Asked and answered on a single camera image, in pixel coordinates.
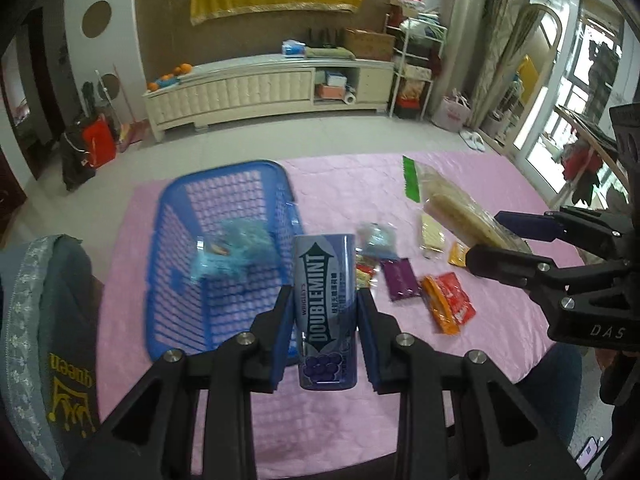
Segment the Doublemint gum bottle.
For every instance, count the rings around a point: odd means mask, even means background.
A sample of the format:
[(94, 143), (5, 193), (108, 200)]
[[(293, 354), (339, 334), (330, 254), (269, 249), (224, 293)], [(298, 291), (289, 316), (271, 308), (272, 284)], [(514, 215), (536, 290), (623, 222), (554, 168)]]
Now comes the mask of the Doublemint gum bottle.
[(299, 385), (340, 391), (357, 383), (356, 247), (352, 234), (294, 238)]

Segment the large clear cracker bag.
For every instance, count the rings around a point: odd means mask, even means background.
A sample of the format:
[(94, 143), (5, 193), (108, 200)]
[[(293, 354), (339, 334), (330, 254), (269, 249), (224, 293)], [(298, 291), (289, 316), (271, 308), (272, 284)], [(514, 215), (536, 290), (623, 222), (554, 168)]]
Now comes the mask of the large clear cracker bag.
[(484, 245), (530, 254), (528, 244), (502, 226), (476, 200), (435, 168), (402, 158), (405, 191), (410, 200), (435, 218), (468, 247)]

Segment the small red snack packet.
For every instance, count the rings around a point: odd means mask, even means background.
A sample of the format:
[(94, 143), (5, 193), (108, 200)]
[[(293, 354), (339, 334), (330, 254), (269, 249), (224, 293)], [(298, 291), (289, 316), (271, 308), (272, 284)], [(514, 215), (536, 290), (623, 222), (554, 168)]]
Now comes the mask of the small red snack packet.
[(476, 315), (476, 311), (457, 275), (454, 272), (445, 273), (435, 278), (435, 281), (457, 324), (462, 326), (470, 322)]

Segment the yellow orange snack packet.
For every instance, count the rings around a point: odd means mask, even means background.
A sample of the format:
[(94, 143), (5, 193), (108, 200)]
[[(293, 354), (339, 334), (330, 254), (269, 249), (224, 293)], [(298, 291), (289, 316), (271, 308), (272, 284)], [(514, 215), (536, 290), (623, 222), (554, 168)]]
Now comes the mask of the yellow orange snack packet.
[(448, 255), (448, 263), (458, 268), (466, 267), (466, 254), (469, 251), (469, 247), (456, 240), (452, 243)]

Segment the orange sausage packet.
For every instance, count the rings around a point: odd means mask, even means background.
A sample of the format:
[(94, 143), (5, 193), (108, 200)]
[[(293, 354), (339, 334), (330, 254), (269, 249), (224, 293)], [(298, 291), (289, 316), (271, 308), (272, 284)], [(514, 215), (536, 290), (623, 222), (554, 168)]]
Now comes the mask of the orange sausage packet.
[(460, 332), (458, 323), (437, 281), (431, 275), (424, 276), (421, 281), (421, 287), (427, 296), (427, 303), (432, 317), (440, 330), (448, 336), (457, 335)]

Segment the cream cracker packet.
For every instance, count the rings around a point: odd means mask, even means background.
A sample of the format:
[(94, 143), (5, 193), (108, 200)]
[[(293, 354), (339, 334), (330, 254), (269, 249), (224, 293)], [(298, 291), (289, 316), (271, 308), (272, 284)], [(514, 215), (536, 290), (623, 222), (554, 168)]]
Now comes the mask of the cream cracker packet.
[(426, 212), (421, 214), (420, 240), (424, 252), (442, 252), (445, 248), (442, 226)]

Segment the purple snack packet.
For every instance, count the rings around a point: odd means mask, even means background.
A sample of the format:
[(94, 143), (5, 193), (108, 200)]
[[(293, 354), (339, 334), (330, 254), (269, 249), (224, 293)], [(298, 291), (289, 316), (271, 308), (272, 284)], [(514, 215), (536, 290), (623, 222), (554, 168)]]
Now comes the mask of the purple snack packet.
[(408, 258), (384, 260), (382, 271), (391, 302), (420, 296), (420, 285)]

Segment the red silver snack pouch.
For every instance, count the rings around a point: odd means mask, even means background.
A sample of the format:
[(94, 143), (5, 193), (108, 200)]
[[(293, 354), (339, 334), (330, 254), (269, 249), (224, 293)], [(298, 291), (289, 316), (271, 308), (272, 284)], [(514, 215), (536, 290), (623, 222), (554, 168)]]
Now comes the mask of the red silver snack pouch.
[(382, 263), (380, 260), (364, 256), (356, 255), (356, 287), (375, 288), (380, 282), (382, 273)]

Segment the light blue snack bag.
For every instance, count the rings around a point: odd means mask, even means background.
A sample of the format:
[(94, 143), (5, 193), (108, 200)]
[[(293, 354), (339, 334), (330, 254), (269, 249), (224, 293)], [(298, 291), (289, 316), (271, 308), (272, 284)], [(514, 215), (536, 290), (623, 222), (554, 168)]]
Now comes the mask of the light blue snack bag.
[(190, 278), (245, 281), (251, 270), (280, 263), (274, 237), (264, 220), (237, 218), (221, 222), (213, 234), (199, 236), (191, 261)]

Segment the blue plastic basket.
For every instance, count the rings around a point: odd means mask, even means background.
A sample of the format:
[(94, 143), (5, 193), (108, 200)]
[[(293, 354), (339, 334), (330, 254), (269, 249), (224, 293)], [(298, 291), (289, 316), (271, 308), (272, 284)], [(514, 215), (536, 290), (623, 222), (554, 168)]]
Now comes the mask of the blue plastic basket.
[(285, 169), (254, 160), (187, 174), (160, 194), (145, 295), (149, 357), (214, 350), (291, 284), (303, 231)]

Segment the pink white tote bag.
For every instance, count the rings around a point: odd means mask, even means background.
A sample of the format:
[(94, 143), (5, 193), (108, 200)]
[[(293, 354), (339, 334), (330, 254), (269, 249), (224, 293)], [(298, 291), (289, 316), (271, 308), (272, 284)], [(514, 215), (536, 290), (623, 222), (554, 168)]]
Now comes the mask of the pink white tote bag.
[(457, 89), (454, 89), (442, 99), (432, 116), (432, 122), (438, 128), (459, 133), (470, 117), (469, 100)]

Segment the white metal shelf rack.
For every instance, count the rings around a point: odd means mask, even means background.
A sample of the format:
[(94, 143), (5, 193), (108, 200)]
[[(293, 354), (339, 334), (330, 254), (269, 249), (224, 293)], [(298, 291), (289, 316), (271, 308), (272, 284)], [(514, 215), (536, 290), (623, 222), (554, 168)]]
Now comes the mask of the white metal shelf rack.
[(388, 114), (422, 120), (442, 72), (448, 28), (423, 0), (388, 0), (384, 32), (394, 38), (394, 76)]

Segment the black bag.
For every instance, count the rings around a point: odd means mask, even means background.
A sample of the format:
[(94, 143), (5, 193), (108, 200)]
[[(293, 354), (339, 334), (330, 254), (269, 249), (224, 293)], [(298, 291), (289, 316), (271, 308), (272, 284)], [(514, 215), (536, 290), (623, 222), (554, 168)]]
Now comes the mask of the black bag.
[(74, 192), (96, 175), (91, 166), (90, 153), (82, 137), (86, 123), (76, 120), (60, 137), (62, 179), (67, 192)]

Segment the red shopping bag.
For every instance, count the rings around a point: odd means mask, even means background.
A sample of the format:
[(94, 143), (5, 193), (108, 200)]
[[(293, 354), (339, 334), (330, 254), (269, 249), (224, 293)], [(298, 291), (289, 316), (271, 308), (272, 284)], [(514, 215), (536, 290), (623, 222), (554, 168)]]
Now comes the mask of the red shopping bag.
[(89, 165), (98, 169), (116, 157), (116, 144), (106, 118), (100, 115), (82, 130), (88, 151)]

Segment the oranges on cabinet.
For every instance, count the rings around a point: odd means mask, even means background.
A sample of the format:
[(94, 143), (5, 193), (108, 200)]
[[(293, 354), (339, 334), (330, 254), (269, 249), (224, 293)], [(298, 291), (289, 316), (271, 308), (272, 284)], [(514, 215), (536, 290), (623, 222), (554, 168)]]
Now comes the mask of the oranges on cabinet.
[(160, 76), (148, 83), (149, 92), (154, 92), (163, 88), (167, 88), (176, 84), (180, 76), (190, 74), (193, 70), (193, 66), (188, 63), (182, 63), (176, 66), (170, 73)]

